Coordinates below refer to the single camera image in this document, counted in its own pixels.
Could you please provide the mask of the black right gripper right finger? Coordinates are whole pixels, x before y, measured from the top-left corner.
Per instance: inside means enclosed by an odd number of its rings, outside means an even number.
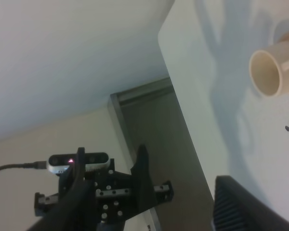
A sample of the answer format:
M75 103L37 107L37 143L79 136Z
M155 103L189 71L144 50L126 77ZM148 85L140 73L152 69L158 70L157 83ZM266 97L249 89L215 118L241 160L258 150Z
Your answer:
M249 193L231 176L215 180L215 231L289 231L289 222Z

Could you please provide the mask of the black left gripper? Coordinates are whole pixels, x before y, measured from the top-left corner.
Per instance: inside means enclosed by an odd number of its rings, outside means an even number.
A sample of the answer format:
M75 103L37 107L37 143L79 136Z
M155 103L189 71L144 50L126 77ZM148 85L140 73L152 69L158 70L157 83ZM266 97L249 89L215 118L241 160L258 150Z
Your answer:
M160 204L170 202L173 188L170 181L155 186L149 173L149 155L141 144L131 174L115 171L110 167L95 172L96 230L122 231L125 222Z

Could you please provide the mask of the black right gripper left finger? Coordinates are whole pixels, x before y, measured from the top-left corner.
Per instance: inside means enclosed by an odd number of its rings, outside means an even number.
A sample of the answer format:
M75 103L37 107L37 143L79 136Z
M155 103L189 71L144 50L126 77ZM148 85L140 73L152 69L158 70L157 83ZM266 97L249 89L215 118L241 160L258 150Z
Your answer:
M79 147L74 162L59 177L58 193L34 195L34 211L40 220L30 231L96 230L94 175L86 175L85 148Z

